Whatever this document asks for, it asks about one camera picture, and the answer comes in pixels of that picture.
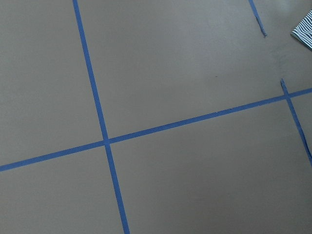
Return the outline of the navy white striped polo shirt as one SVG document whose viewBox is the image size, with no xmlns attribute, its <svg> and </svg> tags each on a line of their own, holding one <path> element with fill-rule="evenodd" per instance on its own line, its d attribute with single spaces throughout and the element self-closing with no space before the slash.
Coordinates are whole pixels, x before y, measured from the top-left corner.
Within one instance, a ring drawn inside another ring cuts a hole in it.
<svg viewBox="0 0 312 234">
<path fill-rule="evenodd" d="M 291 31 L 291 36 L 302 43 L 310 51 L 312 50 L 312 11 L 300 21 Z"/>
</svg>

